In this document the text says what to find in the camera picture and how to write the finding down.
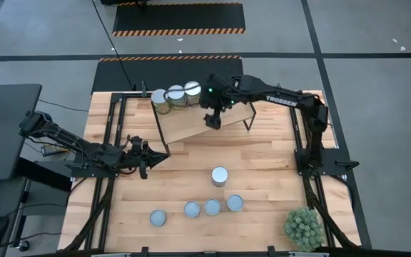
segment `green plant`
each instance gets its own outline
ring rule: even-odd
[[[321,246],[325,237],[317,213],[307,207],[300,207],[288,214],[285,232],[299,251],[306,252]]]

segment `wooden tabletop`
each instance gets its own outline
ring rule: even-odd
[[[322,96],[320,91],[313,93]],[[85,139],[103,141],[110,97],[109,92],[93,95]],[[254,106],[257,115],[250,131],[238,122],[170,143],[172,156],[149,171],[147,180],[141,180],[138,173],[119,177],[113,192],[106,252],[140,252],[143,246],[154,252],[266,251],[268,246],[275,246],[277,251],[295,250],[283,232],[283,223],[289,211],[306,202],[296,172],[289,109],[264,101]],[[153,150],[164,151],[148,99],[128,100],[122,142],[128,133],[148,140]],[[330,128],[324,133],[323,144],[325,148],[335,146]],[[216,166],[229,171],[222,188],[210,181]],[[322,178],[330,215],[348,238],[359,244],[347,188],[327,176]],[[94,184],[95,179],[89,178],[72,193],[59,248],[67,246],[86,222]],[[243,197],[244,207],[232,213],[225,200],[235,193]],[[203,203],[209,198],[222,203],[217,216],[207,216],[203,211]],[[187,201],[201,204],[199,217],[184,216]],[[167,214],[162,227],[150,224],[150,213],[156,209]],[[100,226],[98,221],[94,246]]]

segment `metal can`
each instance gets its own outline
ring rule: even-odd
[[[156,112],[159,114],[167,114],[169,111],[171,111],[171,105],[164,98],[165,92],[166,90],[164,89],[156,89],[151,94],[151,101],[153,102],[153,105],[155,106]]]
[[[243,207],[243,199],[239,195],[229,196],[226,202],[230,211],[240,211]]]
[[[185,89],[180,85],[173,85],[168,91],[168,100],[171,108],[174,110],[184,109],[186,106]]]
[[[221,204],[217,199],[208,199],[204,204],[205,212],[210,216],[215,216],[220,213]]]
[[[189,201],[186,203],[183,212],[185,213],[185,216],[189,218],[196,218],[201,212],[201,206],[199,206],[199,203],[196,203],[195,201]]]
[[[190,81],[185,84],[186,103],[196,105],[199,103],[199,95],[201,94],[201,86],[196,81]]]
[[[162,226],[166,222],[166,213],[162,210],[155,210],[150,215],[150,223],[154,226]]]
[[[223,167],[216,167],[212,171],[212,184],[216,187],[222,187],[228,180],[228,170]]]

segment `concrete floor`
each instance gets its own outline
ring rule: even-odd
[[[313,52],[301,1],[241,2],[247,26],[243,35],[113,40],[120,54]],[[323,53],[411,52],[411,0],[308,4]],[[116,7],[97,5],[110,29]],[[91,0],[4,1],[0,56],[112,53]],[[325,64],[351,158],[361,163],[355,177],[372,246],[411,251],[411,59],[326,59]],[[97,61],[0,61],[0,84],[42,84],[41,99],[87,109],[96,66]],[[288,89],[323,90],[315,59],[244,58],[243,69]],[[50,113],[65,129],[83,134],[85,113],[43,103],[38,110]],[[43,160],[29,147],[22,155]],[[24,232],[57,232],[61,225],[61,216],[30,217]],[[23,255],[56,250],[58,237],[31,242],[32,249]],[[20,255],[8,251],[8,256]]]

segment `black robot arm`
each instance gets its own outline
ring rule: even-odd
[[[234,76],[229,83],[216,75],[210,75],[202,87],[199,103],[203,108],[213,109],[213,115],[205,116],[205,124],[213,129],[221,125],[220,112],[231,109],[236,103],[269,101],[300,109],[307,121],[310,137],[307,142],[305,162],[312,168],[323,166],[322,134],[328,126],[328,108],[318,95],[269,86],[254,76]]]
[[[39,111],[26,113],[26,118],[21,122],[19,127],[20,135],[23,137],[48,137],[65,148],[81,155],[82,162],[70,168],[85,169],[88,166],[94,166],[104,171],[112,172],[119,172],[125,168],[130,171],[135,171],[136,168],[139,168],[141,178],[146,179],[147,167],[153,168],[168,158],[166,153],[159,153],[150,149],[148,142],[142,141],[142,138],[138,136],[133,138],[128,137],[128,141],[132,143],[132,147],[131,150],[127,152],[109,143],[88,142],[62,129],[52,121],[50,115]]]

